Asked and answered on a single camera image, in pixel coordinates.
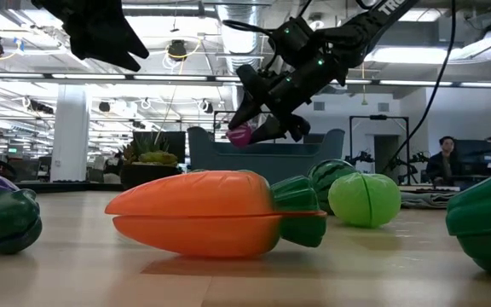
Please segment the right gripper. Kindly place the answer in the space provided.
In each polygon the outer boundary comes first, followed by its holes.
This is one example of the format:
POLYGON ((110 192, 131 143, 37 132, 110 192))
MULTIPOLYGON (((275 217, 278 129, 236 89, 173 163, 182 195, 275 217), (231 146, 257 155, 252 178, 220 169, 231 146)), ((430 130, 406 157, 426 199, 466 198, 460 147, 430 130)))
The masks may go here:
MULTIPOLYGON (((228 124, 230 130, 235 130, 261 112, 271 78, 270 70, 255 70, 250 65, 239 67, 236 73, 242 83, 244 95, 228 124)), ((271 85, 266 106, 273 115, 283 117, 309 101, 333 80, 344 83, 344 67, 332 55, 317 55, 285 75, 275 85, 271 85)), ((286 138, 287 133, 298 142, 309 134, 309 122, 293 114, 290 123, 282 124, 277 118, 268 116, 266 121, 252 132, 251 142, 286 138)))

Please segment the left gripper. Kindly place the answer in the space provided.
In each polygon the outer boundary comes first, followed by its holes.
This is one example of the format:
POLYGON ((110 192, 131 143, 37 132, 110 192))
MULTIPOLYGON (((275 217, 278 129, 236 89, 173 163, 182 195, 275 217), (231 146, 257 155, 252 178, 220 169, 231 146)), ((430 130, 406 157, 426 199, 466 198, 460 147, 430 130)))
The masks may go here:
POLYGON ((121 0, 32 0, 32 5, 63 23, 71 36, 71 51, 80 60, 95 59, 138 72, 141 67, 130 53, 140 58, 149 56, 122 14, 121 0), (107 41, 75 36, 83 32, 102 35, 107 41))

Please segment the toy watermelon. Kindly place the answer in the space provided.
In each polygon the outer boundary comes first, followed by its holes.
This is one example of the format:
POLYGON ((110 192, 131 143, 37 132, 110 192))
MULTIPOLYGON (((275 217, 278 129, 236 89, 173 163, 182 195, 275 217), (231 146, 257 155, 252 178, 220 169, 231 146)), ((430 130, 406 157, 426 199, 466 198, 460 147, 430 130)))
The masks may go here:
POLYGON ((328 201, 328 192, 333 182, 355 172, 353 165, 341 159, 323 160, 309 169, 307 177, 316 192, 320 208, 328 215, 333 215, 328 201))

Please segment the orange toy carrot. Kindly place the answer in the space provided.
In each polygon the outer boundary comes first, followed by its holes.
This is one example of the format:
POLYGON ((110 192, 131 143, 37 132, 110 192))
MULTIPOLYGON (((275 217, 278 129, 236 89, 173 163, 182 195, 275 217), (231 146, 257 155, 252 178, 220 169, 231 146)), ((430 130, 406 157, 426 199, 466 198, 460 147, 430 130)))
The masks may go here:
POLYGON ((183 256, 250 258, 279 240, 318 247, 327 214, 305 176, 277 183, 253 171, 200 171, 131 188, 105 208, 115 229, 183 256))

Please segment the light green toy cabbage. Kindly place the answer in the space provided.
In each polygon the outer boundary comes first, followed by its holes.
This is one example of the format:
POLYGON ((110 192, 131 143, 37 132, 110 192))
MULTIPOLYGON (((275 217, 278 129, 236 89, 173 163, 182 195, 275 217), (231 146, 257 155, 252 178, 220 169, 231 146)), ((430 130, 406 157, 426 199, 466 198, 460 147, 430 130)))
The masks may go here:
POLYGON ((334 215, 350 226, 376 229, 401 210, 401 191, 382 174, 351 173, 335 180, 328 191, 334 215))

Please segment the purple toy eggplant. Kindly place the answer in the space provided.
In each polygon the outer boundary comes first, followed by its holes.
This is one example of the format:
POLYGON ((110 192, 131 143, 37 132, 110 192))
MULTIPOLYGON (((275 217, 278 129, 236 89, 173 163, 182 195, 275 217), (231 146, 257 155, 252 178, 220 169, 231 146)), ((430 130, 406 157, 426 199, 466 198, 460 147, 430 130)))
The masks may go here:
POLYGON ((41 235, 43 222, 37 194, 0 176, 0 254, 16 254, 41 235))

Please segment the teal plastic bin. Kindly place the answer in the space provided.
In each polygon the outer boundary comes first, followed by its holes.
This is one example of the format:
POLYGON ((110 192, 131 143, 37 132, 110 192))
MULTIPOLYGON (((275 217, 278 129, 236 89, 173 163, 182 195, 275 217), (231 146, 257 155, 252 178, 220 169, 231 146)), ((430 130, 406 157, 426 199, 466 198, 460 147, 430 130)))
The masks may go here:
POLYGON ((276 183, 305 175, 311 166, 342 156, 345 132, 329 130, 317 144, 257 143, 237 148, 229 142, 214 142, 201 127, 187 130, 191 168, 208 171, 249 170, 276 183))

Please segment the white pillar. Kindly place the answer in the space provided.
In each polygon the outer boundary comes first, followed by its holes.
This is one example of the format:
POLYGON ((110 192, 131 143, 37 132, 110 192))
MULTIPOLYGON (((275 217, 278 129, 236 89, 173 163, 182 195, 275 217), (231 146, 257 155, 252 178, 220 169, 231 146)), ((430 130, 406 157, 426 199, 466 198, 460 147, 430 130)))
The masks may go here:
POLYGON ((58 87, 50 181, 86 178, 91 97, 85 85, 58 87))

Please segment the potted succulent plant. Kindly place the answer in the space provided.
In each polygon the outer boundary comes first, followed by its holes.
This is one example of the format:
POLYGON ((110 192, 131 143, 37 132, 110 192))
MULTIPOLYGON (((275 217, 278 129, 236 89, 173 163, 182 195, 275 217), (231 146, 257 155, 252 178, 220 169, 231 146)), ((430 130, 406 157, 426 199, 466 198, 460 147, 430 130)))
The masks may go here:
POLYGON ((124 190, 134 188, 146 182, 151 182, 163 177, 170 177, 182 173, 177 164, 155 165, 147 163, 133 162, 131 157, 132 149, 130 143, 123 147, 124 164, 120 171, 120 180, 124 190))

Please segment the person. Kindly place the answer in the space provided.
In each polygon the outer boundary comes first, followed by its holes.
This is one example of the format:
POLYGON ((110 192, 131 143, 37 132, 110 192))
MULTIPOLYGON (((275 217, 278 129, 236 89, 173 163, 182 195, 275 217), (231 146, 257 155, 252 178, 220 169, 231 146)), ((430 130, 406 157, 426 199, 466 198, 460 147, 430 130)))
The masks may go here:
POLYGON ((444 136, 439 140, 441 151, 430 156, 426 175, 436 186, 453 186, 454 177, 462 174, 462 164, 454 150, 455 140, 444 136))

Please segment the folded grey cloth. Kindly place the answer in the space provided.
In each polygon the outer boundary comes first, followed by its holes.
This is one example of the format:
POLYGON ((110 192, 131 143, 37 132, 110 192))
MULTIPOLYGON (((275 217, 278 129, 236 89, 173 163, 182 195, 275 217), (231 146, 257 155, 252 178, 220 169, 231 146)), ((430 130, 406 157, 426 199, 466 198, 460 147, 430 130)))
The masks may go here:
POLYGON ((445 210, 457 193, 409 193, 401 192, 401 207, 407 209, 445 210))

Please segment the background computer monitor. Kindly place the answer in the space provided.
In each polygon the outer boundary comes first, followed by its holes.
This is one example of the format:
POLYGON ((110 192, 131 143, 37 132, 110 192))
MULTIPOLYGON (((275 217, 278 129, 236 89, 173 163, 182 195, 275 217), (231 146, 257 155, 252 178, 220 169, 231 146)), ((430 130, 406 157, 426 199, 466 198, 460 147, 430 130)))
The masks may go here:
POLYGON ((463 175, 491 175, 491 142, 484 140, 457 140, 455 152, 463 175))

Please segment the silver ventilation duct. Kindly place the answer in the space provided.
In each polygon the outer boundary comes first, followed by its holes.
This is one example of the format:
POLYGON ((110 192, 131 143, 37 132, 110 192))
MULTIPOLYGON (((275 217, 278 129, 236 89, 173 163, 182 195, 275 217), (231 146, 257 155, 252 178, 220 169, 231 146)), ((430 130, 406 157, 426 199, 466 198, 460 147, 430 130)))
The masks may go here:
MULTIPOLYGON (((261 11, 259 7, 248 5, 217 5, 217 13, 220 20, 235 20, 246 24, 258 26, 261 11)), ((240 54, 238 57, 226 58, 227 68, 231 74, 236 74, 236 69, 242 65, 250 65, 259 68, 260 59, 251 57, 259 51, 258 35, 255 32, 242 32, 221 25, 223 49, 228 54, 240 54)))

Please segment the black aluminium table frame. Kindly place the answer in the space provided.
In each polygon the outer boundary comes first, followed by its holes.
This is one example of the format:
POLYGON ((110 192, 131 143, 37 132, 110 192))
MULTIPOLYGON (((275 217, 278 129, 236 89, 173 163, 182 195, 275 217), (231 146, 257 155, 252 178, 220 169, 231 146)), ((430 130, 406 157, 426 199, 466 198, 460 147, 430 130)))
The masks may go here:
POLYGON ((121 184, 96 182, 18 182, 18 188, 28 188, 37 194, 67 193, 67 192, 123 192, 121 184))

